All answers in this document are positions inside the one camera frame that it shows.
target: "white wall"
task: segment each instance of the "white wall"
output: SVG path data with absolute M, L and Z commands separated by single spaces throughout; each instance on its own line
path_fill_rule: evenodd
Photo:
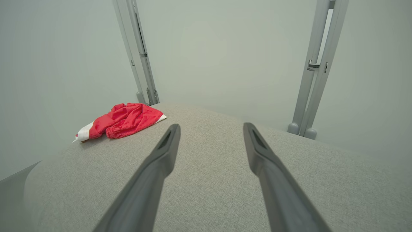
M 410 165 L 412 1 L 349 2 L 316 140 Z
M 136 3 L 161 102 L 287 130 L 316 0 Z
M 0 78 L 0 180 L 137 102 L 111 0 L 2 0 Z

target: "gray upholstered platform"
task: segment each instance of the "gray upholstered platform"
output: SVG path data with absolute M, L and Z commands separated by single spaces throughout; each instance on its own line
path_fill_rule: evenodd
M 91 231 L 166 129 L 181 126 L 154 231 L 268 231 L 242 122 L 157 104 L 168 118 L 118 140 L 74 143 L 29 174 L 24 200 L 39 231 Z M 307 138 L 256 125 L 334 231 L 412 230 L 411 176 Z

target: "gray fabric surface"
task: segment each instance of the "gray fabric surface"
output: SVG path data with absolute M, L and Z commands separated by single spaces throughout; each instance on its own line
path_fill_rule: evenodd
M 134 135 L 74 143 L 29 174 L 27 211 L 38 231 L 91 231 L 166 129 L 181 126 L 154 231 L 269 231 L 259 180 L 238 119 L 157 104 L 168 118 Z M 412 230 L 411 172 L 256 125 L 334 231 Z

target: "red garment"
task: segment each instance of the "red garment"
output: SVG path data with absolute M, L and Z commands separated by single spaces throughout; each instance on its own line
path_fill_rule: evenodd
M 97 118 L 83 127 L 76 135 L 76 140 L 95 139 L 106 133 L 110 139 L 123 138 L 141 131 L 166 116 L 159 110 L 141 103 L 115 105 L 109 113 Z

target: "vertical metal bar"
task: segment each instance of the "vertical metal bar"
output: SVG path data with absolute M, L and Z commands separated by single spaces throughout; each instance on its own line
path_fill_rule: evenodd
M 135 79 L 135 81 L 136 81 L 137 90 L 138 90 L 138 92 L 136 93 L 137 98 L 138 98 L 138 101 L 139 101 L 139 103 L 147 104 L 146 101 L 145 101 L 145 98 L 144 98 L 144 96 L 143 96 L 143 94 L 142 94 L 142 93 L 143 93 L 143 89 L 142 89 L 142 85 L 141 85 L 141 83 L 140 83 L 139 77 L 138 77 L 138 75 L 137 75 L 137 71 L 136 71 L 136 69 L 133 67 L 133 66 L 134 66 L 133 56 L 132 56 L 132 54 L 131 54 L 129 42 L 128 42 L 127 37 L 126 37 L 126 31 L 125 31 L 125 29 L 124 29 L 122 17 L 121 17 L 121 14 L 120 14 L 119 5 L 118 5 L 118 3 L 117 3 L 116 0 L 113 1 L 113 5 L 114 5 L 114 8 L 115 8 L 115 13 L 116 13 L 117 21 L 118 21 L 119 27 L 120 27 L 120 33 L 122 34 L 123 43 L 124 43 L 124 46 L 125 46 L 125 48 L 126 48 L 126 53 L 127 53 L 127 56 L 129 57 L 129 59 L 130 59 L 130 61 L 131 61 L 131 69 L 132 69 L 133 76 L 134 76 L 134 79 Z
M 145 73 L 145 79 L 147 82 L 147 86 L 149 88 L 149 92 L 147 94 L 150 95 L 149 98 L 153 100 L 152 104 L 156 104 L 156 103 L 159 103 L 159 101 L 158 101 L 158 98 L 155 96 L 155 82 L 153 81 L 153 75 L 152 75 L 152 71 L 151 71 L 150 64 L 149 64 L 149 57 L 148 57 L 148 54 L 145 48 L 144 37 L 141 31 L 141 25 L 140 25 L 140 20 L 138 17 L 137 6 L 135 10 L 135 7 L 133 6 L 133 0 L 127 0 L 127 8 L 129 9 L 129 14 L 131 17 L 131 22 L 132 22 L 132 27 L 133 27 L 133 33 L 136 38 L 137 46 L 138 46 L 139 53 L 140 53 L 140 60 L 143 66 L 143 72 Z
M 328 80 L 329 72 L 332 67 L 332 61 L 335 56 L 337 44 L 339 42 L 340 33 L 342 31 L 343 22 L 345 19 L 346 10 L 349 0 L 336 0 L 330 22 L 328 37 L 326 39 L 325 49 L 322 55 L 319 74 L 315 81 L 315 86 L 310 97 L 309 105 L 305 117 L 300 128 L 300 135 L 305 136 L 307 130 L 310 130 L 315 120 L 316 112 L 321 102 L 323 90 L 325 89 L 326 81 Z
M 308 67 L 310 63 L 317 62 L 319 50 L 322 44 L 323 31 L 325 30 L 326 18 L 328 16 L 328 10 L 329 0 L 317 1 L 308 52 L 303 68 L 302 81 L 300 83 L 299 94 L 296 101 L 295 113 L 293 115 L 292 123 L 289 124 L 288 127 L 289 133 L 297 135 L 299 133 L 299 129 L 301 128 L 314 77 L 313 70 Z

